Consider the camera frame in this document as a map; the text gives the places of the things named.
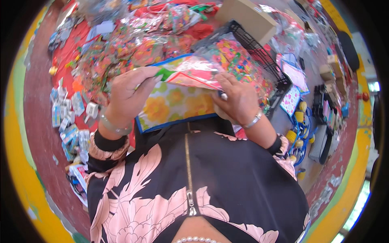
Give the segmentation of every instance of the woman's left hand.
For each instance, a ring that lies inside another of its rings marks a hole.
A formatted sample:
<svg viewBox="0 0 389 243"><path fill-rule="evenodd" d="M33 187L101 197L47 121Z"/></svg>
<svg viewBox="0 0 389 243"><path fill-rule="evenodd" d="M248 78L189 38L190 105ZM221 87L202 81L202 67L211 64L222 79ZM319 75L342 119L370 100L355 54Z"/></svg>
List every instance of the woman's left hand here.
<svg viewBox="0 0 389 243"><path fill-rule="evenodd" d="M112 80L110 103L105 111L109 122L117 128L127 127L141 111L157 82L158 67L140 67Z"/></svg>

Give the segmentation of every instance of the zipper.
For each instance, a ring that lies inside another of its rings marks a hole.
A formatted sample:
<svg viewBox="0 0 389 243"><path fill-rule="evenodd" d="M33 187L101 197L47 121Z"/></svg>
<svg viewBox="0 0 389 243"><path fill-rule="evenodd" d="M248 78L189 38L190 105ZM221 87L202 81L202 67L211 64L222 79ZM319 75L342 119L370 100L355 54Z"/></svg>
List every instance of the zipper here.
<svg viewBox="0 0 389 243"><path fill-rule="evenodd" d="M197 211L194 205L195 202L193 200L192 170L191 170L191 159L189 156L189 142L188 142L187 133L185 134L185 160L186 160L186 172L188 175L188 187L189 187L189 189L186 190L186 198L188 199L189 216L196 216Z"/></svg>

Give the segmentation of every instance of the fingernail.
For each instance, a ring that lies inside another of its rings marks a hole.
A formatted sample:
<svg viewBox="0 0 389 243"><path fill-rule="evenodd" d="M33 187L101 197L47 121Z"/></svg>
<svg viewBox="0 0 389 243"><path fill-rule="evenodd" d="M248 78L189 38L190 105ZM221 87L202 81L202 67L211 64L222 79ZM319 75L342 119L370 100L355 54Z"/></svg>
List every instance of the fingernail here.
<svg viewBox="0 0 389 243"><path fill-rule="evenodd" d="M162 80L162 77L163 77L163 74L158 75L157 77L154 78L154 81L157 83L157 82Z"/></svg>

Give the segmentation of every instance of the zipper pull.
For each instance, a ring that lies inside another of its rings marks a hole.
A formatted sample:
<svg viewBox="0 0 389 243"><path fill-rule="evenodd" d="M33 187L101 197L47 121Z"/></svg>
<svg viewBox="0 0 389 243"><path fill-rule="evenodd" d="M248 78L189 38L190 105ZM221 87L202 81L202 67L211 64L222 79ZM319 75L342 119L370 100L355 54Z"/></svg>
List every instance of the zipper pull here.
<svg viewBox="0 0 389 243"><path fill-rule="evenodd" d="M193 202L193 192L192 190L186 191L186 198L188 199L188 205L189 205L189 216L196 216L197 212L195 209L195 203Z"/></svg>

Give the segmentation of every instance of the pearl necklace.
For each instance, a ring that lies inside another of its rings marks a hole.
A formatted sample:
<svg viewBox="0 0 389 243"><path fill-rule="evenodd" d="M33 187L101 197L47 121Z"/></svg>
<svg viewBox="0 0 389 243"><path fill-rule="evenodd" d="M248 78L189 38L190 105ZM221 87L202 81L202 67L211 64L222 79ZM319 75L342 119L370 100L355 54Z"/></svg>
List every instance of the pearl necklace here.
<svg viewBox="0 0 389 243"><path fill-rule="evenodd" d="M205 243L221 243L221 242L216 242L215 240L211 240L211 238L204 238L204 237L197 237L197 236L188 236L184 237L180 240L177 240L176 242L173 243L184 243L184 242L191 242L191 241L199 241L199 242L205 242Z"/></svg>

